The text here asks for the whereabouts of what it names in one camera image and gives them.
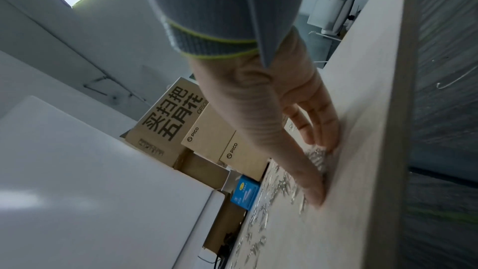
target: table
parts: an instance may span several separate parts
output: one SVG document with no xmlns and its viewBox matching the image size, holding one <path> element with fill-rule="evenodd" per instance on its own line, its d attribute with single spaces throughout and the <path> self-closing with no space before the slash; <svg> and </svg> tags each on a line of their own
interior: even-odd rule
<svg viewBox="0 0 478 269">
<path fill-rule="evenodd" d="M 290 191 L 269 206 L 284 180 L 272 162 L 226 268 L 396 266 L 417 32 L 417 0 L 369 0 L 321 71 L 342 127 L 341 145 L 326 160 L 325 203 L 300 215 L 302 193 L 291 203 L 290 180 Z M 308 148 L 294 127 L 286 129 Z"/>
</svg>

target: blue box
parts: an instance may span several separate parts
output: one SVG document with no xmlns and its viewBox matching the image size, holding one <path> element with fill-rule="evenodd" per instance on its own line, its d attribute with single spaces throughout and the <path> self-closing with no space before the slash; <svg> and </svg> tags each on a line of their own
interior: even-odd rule
<svg viewBox="0 0 478 269">
<path fill-rule="evenodd" d="M 260 183 L 246 176 L 241 176 L 239 183 L 234 190 L 231 202 L 241 206 L 246 210 L 250 210 L 254 204 L 255 198 L 259 193 Z"/>
</svg>

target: hand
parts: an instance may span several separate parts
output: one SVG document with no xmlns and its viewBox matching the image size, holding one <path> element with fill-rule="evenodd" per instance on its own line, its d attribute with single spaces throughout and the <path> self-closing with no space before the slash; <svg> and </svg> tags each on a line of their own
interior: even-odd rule
<svg viewBox="0 0 478 269">
<path fill-rule="evenodd" d="M 214 109 L 289 172 L 310 203 L 322 204 L 325 189 L 320 173 L 281 124 L 284 113 L 305 143 L 329 151 L 339 141 L 335 108 L 297 30 L 290 31 L 268 68 L 257 54 L 224 60 L 190 59 L 190 65 Z"/>
</svg>

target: gray sleeve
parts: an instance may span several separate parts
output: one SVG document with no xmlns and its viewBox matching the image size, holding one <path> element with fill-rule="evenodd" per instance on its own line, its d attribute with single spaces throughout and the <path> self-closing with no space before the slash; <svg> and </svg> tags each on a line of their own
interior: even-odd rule
<svg viewBox="0 0 478 269">
<path fill-rule="evenodd" d="M 292 27 L 301 0 L 148 0 L 171 44 L 200 58 L 259 49 L 265 66 Z"/>
</svg>

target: wooden table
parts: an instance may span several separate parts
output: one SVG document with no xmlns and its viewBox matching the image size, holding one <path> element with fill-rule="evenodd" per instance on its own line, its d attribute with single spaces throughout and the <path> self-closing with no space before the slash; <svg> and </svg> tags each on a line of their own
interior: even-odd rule
<svg viewBox="0 0 478 269">
<path fill-rule="evenodd" d="M 254 215 L 250 211 L 226 268 L 395 267 L 417 61 L 416 4 L 369 0 L 321 71 L 342 126 L 341 145 L 327 159 L 324 205 L 306 207 L 299 215 L 302 192 L 293 204 L 290 195 L 279 193 L 267 207 L 267 225 L 260 231 L 260 209 L 268 205 L 274 188 L 267 188 L 270 176 L 280 180 L 284 173 L 276 173 L 273 163 L 256 203 L 258 219 L 248 228 Z M 307 148 L 297 131 L 290 131 Z M 245 264 L 251 245 L 261 237 L 265 244 L 258 244 L 258 258 L 252 254 Z"/>
</svg>

